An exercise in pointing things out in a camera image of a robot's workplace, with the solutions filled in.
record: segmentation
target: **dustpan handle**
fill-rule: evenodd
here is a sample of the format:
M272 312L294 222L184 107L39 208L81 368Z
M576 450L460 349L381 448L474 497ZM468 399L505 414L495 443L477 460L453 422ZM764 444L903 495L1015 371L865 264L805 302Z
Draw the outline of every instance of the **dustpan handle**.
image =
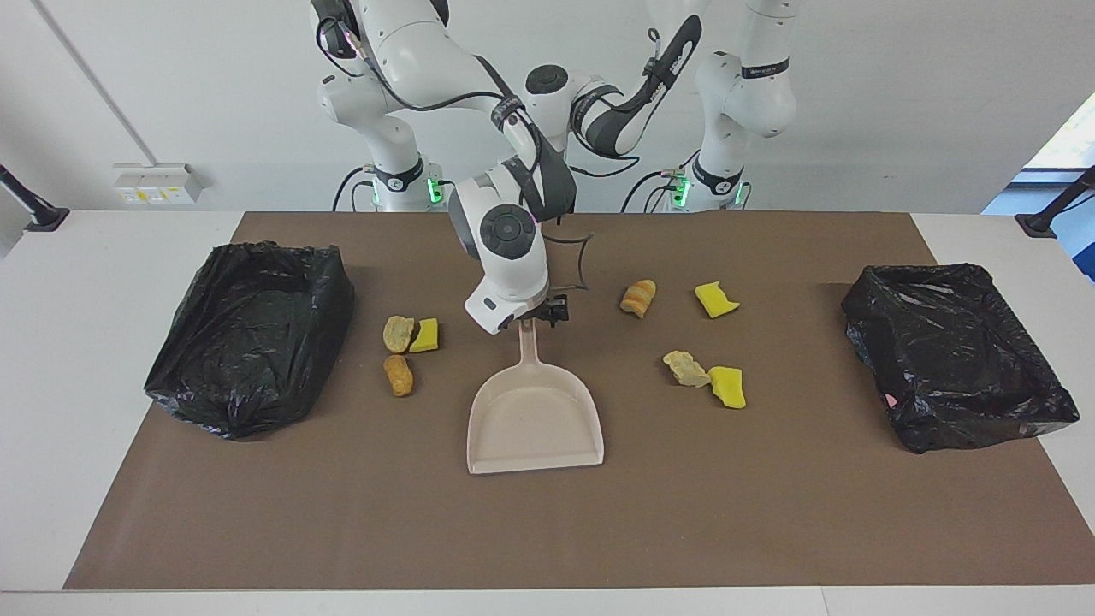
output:
M521 363L539 364L540 356L537 353L537 321L521 321L518 326L518 335L521 338Z

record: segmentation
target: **window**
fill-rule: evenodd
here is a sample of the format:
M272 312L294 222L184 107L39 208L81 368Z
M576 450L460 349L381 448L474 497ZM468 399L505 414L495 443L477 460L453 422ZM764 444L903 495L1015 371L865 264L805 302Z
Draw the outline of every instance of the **window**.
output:
M1083 168L1095 164L1095 94L1092 94L1027 168Z

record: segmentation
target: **black pole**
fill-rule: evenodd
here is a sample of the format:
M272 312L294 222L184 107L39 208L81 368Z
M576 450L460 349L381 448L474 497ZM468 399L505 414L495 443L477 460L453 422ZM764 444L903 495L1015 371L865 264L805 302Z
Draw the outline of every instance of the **black pole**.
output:
M27 231L53 231L69 213L67 208L54 207L46 199L31 191L2 164L0 164L0 184L3 184L8 191L23 205L23 208L31 212L31 223L25 226Z
M1071 186L1064 188L1064 191L1050 201L1046 209L1038 213L1016 213L1015 219L1031 237L1056 237L1057 233L1049 228L1053 223L1053 218L1072 205L1076 197L1092 188L1095 188L1095 164L1076 177Z

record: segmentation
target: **yellow sponge piece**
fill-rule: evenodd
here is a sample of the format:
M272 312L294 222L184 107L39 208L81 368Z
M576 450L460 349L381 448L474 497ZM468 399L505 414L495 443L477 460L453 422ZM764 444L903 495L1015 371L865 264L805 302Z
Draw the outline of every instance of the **yellow sponge piece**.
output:
M422 353L437 349L437 319L418 322L418 336L411 344L412 353Z
M744 409L746 395L741 390L741 371L715 367L707 372L711 377L711 391L728 409Z
M726 292L718 287L718 282L707 282L695 287L695 295L703 303L707 316L714 319L737 310L740 303L726 299Z

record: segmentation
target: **blue object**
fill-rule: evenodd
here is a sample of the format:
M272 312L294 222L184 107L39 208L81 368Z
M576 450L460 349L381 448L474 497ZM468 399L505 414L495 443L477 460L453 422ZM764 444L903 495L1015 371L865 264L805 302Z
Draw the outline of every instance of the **blue object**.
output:
M1080 251L1080 254L1072 258L1080 270L1087 274L1087 277L1095 281L1095 243Z

